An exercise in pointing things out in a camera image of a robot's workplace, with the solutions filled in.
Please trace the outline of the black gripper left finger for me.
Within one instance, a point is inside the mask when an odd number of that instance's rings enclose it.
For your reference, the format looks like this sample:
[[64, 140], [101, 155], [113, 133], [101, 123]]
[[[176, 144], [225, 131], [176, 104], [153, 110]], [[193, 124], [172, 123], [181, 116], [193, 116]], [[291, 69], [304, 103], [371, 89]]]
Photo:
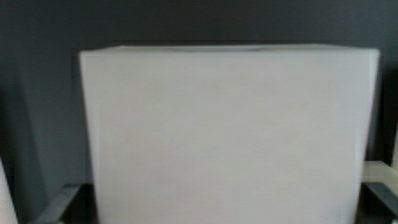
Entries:
[[96, 199], [90, 184], [67, 184], [60, 187], [32, 224], [96, 224]]

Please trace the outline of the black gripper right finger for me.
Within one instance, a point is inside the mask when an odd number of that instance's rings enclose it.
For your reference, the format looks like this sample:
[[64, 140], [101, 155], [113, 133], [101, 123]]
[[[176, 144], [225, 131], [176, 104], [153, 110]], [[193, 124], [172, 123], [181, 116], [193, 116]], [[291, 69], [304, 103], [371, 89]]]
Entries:
[[398, 224], [398, 196], [380, 182], [360, 186], [357, 224]]

